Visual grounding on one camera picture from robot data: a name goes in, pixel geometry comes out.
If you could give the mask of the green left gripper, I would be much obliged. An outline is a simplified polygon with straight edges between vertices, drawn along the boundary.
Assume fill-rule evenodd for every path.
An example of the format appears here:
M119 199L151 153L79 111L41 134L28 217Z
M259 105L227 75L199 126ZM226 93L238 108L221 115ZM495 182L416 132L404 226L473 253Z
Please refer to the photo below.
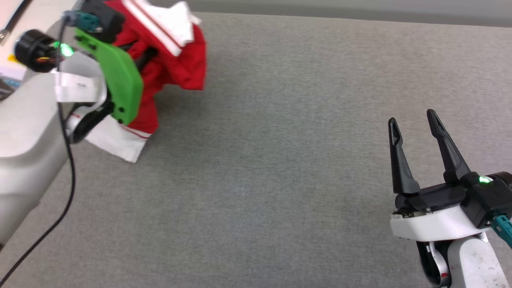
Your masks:
M100 64L110 99L115 105L113 118L121 124L130 124L138 115L143 94L143 80L132 57L121 48L80 29L75 29L75 35L79 46Z

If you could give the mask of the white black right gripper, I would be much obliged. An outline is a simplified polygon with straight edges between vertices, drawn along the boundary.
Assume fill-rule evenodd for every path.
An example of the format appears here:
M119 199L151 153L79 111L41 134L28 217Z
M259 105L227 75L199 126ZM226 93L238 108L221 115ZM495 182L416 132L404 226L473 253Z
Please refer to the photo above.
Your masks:
M471 170L436 111L428 109L426 114L430 132L440 149L445 168L443 178L447 184L420 190L408 166L398 123L395 118L390 118L388 129L392 184L393 192L397 194L396 211L390 220L393 235L407 240L430 242L456 240L488 231L490 226L476 228L462 211L460 204L466 198L466 188L450 185L459 185L460 179Z

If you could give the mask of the red white basketball jersey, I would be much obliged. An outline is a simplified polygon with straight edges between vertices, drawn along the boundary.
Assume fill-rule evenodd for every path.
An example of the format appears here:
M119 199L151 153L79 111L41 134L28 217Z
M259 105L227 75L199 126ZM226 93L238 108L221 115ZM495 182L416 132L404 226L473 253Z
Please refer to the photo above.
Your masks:
M114 44L126 47L133 60L155 51L141 71L143 91L138 115L129 124L108 116L86 140L127 162L135 163L147 140L158 128L155 95L166 84L185 90L203 90L206 79L206 41L201 20L185 1L170 7L149 0L109 0L106 5L125 17Z

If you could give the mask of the black cylindrical left gripper motor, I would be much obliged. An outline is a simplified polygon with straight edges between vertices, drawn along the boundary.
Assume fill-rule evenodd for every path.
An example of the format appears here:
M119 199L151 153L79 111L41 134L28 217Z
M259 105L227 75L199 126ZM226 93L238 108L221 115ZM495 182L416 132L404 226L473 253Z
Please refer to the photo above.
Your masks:
M25 31L14 44L14 56L20 64L38 73L56 67L57 41L37 29Z

